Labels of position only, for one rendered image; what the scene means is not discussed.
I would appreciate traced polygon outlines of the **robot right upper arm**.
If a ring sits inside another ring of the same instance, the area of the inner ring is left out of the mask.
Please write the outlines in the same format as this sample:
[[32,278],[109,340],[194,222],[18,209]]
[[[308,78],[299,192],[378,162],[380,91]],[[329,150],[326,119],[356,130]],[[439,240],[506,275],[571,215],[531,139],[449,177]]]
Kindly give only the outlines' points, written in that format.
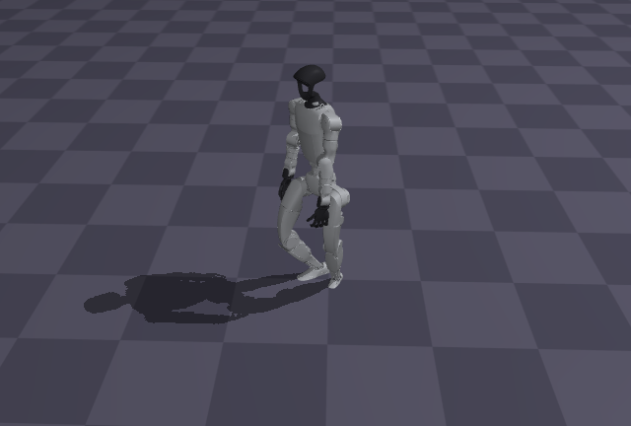
[[288,144],[293,145],[295,147],[299,147],[301,145],[300,144],[299,135],[298,135],[297,126],[296,126],[296,121],[295,121],[295,105],[301,99],[302,98],[293,99],[293,100],[289,101],[289,103],[288,103],[288,109],[289,109],[289,112],[290,112],[291,132],[289,132],[286,141],[287,141]]

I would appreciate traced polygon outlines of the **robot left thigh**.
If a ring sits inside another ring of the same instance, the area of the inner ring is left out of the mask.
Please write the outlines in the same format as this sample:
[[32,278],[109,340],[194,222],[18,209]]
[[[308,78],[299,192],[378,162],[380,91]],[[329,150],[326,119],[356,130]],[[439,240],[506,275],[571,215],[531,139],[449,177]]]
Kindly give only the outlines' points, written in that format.
[[327,209],[329,212],[328,225],[323,225],[322,232],[324,251],[334,255],[338,249],[340,229],[344,222],[341,208],[350,202],[350,194],[347,189],[335,183],[332,184],[331,189],[330,204]]

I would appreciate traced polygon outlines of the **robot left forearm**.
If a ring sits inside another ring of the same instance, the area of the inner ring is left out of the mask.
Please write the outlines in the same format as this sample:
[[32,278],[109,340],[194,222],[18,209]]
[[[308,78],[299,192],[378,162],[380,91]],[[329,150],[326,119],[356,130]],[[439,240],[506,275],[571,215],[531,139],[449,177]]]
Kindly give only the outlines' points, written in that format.
[[323,158],[319,162],[320,172],[318,193],[321,198],[320,206],[328,206],[330,203],[330,195],[332,192],[333,166],[328,158]]

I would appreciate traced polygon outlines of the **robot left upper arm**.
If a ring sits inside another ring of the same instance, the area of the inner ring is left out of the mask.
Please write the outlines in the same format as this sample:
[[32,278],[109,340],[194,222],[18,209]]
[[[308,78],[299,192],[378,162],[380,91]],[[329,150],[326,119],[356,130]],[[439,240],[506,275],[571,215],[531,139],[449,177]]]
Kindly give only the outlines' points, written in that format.
[[322,114],[321,128],[323,130],[322,147],[324,154],[316,158],[318,167],[323,158],[328,158],[332,165],[334,164],[338,135],[342,128],[341,118],[331,111],[326,111]]

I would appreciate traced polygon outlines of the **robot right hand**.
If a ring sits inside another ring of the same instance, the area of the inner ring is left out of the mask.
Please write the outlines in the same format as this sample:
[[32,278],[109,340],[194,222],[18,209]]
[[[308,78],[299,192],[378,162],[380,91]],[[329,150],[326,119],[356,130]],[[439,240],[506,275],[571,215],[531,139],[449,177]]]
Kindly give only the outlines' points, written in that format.
[[288,186],[289,186],[289,184],[291,182],[291,179],[294,178],[294,176],[288,177],[288,174],[289,174],[289,171],[288,171],[287,168],[285,168],[283,170],[283,175],[282,175],[283,181],[281,182],[281,185],[280,185],[279,191],[278,191],[281,201],[282,201],[283,196],[284,196],[284,194],[285,194],[285,192],[286,192],[286,190],[287,190],[287,188],[288,188]]

